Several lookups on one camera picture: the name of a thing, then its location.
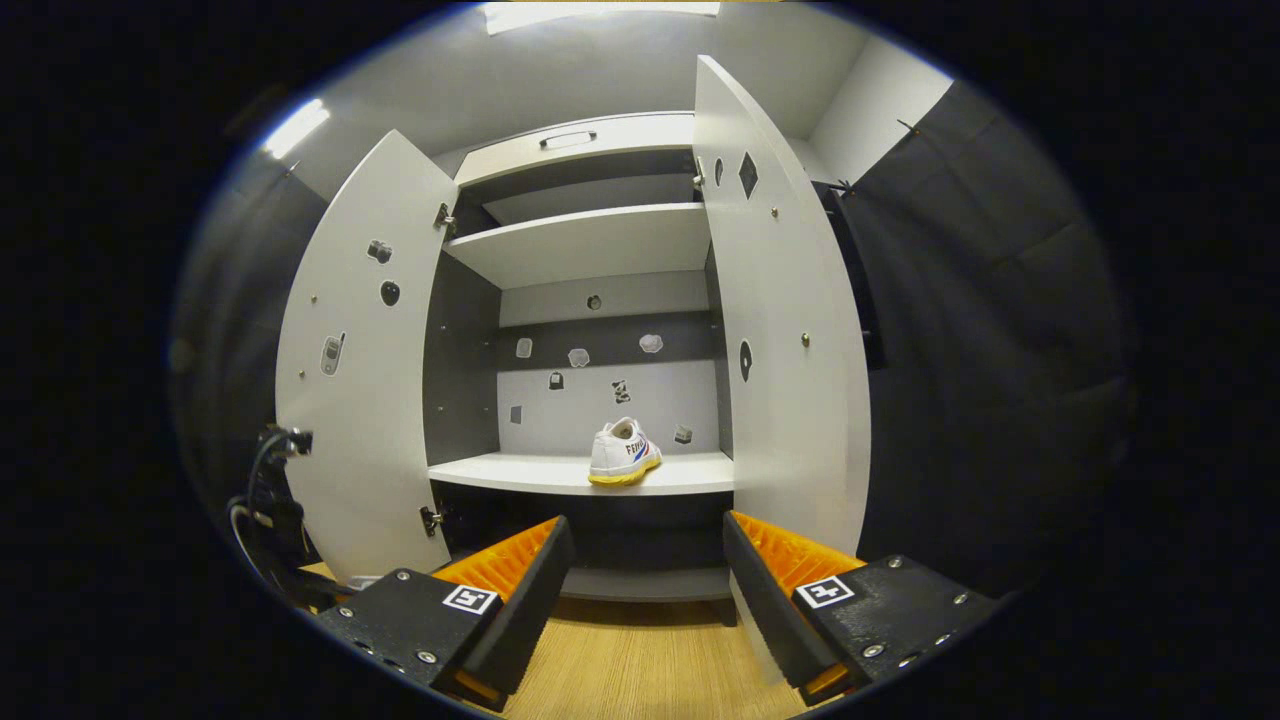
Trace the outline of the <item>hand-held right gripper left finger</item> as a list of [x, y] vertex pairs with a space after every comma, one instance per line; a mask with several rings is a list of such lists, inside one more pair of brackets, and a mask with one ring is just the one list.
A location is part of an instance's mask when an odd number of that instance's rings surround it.
[[559, 515], [431, 573], [397, 568], [315, 618], [420, 689], [499, 712], [518, 692], [575, 560]]

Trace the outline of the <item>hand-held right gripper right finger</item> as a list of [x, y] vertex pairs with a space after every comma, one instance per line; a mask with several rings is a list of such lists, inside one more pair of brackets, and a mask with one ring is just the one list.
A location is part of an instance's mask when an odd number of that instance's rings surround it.
[[864, 561], [736, 510], [722, 542], [771, 659], [808, 706], [914, 673], [1002, 607], [905, 555]]

